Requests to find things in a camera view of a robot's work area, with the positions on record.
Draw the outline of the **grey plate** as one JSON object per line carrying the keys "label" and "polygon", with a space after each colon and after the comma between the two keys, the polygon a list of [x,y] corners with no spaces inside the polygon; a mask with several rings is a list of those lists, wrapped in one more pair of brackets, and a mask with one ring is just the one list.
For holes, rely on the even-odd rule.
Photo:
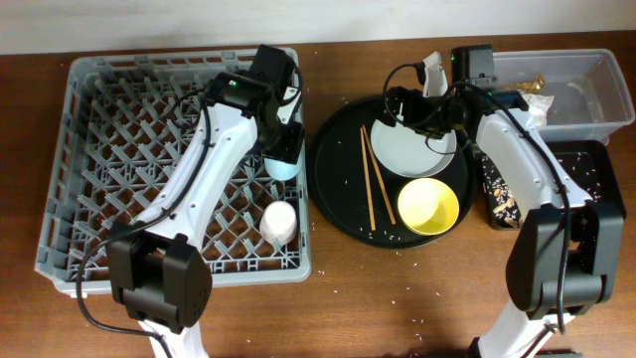
{"label": "grey plate", "polygon": [[445,169],[457,149],[454,131],[430,139],[397,123],[372,125],[371,144],[377,159],[391,172],[408,178],[430,177]]}

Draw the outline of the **light blue plastic cup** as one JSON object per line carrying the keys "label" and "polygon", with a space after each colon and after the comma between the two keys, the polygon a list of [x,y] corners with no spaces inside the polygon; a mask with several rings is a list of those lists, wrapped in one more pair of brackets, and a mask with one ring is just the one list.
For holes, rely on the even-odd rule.
{"label": "light blue plastic cup", "polygon": [[288,181],[297,176],[303,165],[305,145],[301,146],[299,156],[294,164],[263,156],[264,167],[267,175],[277,181]]}

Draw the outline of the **wooden chopstick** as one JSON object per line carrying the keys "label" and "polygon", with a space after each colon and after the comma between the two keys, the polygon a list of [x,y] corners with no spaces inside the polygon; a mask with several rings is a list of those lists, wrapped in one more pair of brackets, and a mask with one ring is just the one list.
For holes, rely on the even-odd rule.
{"label": "wooden chopstick", "polygon": [[360,138],[361,138],[363,171],[364,171],[364,177],[365,177],[365,187],[366,187],[366,196],[367,196],[367,203],[368,203],[368,210],[369,210],[370,226],[371,226],[371,231],[375,231],[376,230],[375,211],[374,211],[374,205],[373,205],[374,204],[373,194],[371,189],[368,154],[367,154],[367,143],[366,143],[364,126],[361,126],[360,128]]}
{"label": "wooden chopstick", "polygon": [[394,214],[394,210],[393,210],[391,201],[389,199],[389,195],[388,195],[388,192],[387,192],[385,181],[384,181],[382,172],[380,170],[380,167],[379,167],[379,164],[378,164],[378,161],[377,161],[377,157],[375,155],[375,152],[374,152],[374,149],[373,149],[373,146],[372,146],[372,143],[371,143],[370,136],[369,136],[368,131],[367,131],[367,129],[366,129],[366,127],[364,125],[362,125],[362,127],[361,127],[361,133],[362,133],[364,141],[365,141],[364,145],[366,146],[366,149],[369,152],[369,156],[371,158],[371,161],[372,161],[372,164],[373,164],[376,176],[377,176],[377,180],[378,180],[378,183],[379,183],[379,186],[380,186],[381,193],[383,195],[383,199],[385,201],[385,205],[387,207],[387,211],[388,211],[388,214],[389,214],[389,218],[390,218],[391,224],[395,225],[397,223],[397,220],[396,220],[396,217],[395,217],[395,214]]}

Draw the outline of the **yellow bowl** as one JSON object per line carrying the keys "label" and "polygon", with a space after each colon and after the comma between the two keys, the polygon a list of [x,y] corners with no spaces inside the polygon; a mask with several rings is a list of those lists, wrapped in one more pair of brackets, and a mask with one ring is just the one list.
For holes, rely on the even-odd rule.
{"label": "yellow bowl", "polygon": [[449,231],[458,221],[460,205],[454,191],[433,178],[409,181],[397,196],[397,211],[403,224],[422,236]]}

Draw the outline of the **white tissue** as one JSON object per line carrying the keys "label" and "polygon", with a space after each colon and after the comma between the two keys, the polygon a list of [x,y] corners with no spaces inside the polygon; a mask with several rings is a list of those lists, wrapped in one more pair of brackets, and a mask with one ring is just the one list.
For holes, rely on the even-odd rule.
{"label": "white tissue", "polygon": [[541,95],[525,92],[522,98],[529,106],[531,118],[528,125],[533,127],[545,127],[548,124],[548,112],[554,102],[553,95]]}

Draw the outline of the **gold foil wrapper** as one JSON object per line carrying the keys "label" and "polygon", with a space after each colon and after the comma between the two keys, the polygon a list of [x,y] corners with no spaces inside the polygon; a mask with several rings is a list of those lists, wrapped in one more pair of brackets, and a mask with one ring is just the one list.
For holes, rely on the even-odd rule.
{"label": "gold foil wrapper", "polygon": [[545,84],[546,80],[544,77],[542,75],[536,75],[532,81],[513,83],[512,88],[524,93],[538,94]]}

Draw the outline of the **pink plastic cup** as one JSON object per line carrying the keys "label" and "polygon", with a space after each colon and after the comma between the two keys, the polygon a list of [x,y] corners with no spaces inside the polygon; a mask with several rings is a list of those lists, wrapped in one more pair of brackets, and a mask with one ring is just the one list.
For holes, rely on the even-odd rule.
{"label": "pink plastic cup", "polygon": [[271,245],[289,244],[297,233],[296,212],[292,205],[284,201],[269,204],[261,216],[259,231]]}

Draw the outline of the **food scraps with rice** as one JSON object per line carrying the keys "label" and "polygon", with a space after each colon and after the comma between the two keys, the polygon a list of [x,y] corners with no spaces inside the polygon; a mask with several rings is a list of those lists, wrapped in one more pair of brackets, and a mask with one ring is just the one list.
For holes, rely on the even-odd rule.
{"label": "food scraps with rice", "polygon": [[521,212],[509,185],[494,162],[481,155],[483,192],[490,225],[495,230],[516,230],[522,225]]}

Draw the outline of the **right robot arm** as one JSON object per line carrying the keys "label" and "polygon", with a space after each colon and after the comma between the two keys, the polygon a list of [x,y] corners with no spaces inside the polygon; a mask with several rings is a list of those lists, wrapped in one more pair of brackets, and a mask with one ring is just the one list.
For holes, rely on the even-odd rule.
{"label": "right robot arm", "polygon": [[527,89],[501,77],[490,45],[411,64],[421,89],[384,85],[384,120],[425,138],[465,130],[513,191],[522,227],[506,263],[508,301],[473,339],[471,357],[534,357],[575,318],[609,300],[625,219],[621,202],[595,201],[541,135]]}

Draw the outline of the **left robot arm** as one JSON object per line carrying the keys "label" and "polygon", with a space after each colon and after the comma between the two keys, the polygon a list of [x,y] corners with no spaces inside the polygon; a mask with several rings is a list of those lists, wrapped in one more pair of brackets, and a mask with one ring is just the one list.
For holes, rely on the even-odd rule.
{"label": "left robot arm", "polygon": [[284,50],[261,45],[246,70],[220,72],[200,96],[195,135],[166,186],[105,246],[115,302],[141,325],[158,357],[204,357],[199,320],[213,286],[203,237],[233,173],[250,152],[295,169],[304,127],[295,120],[301,74]]}

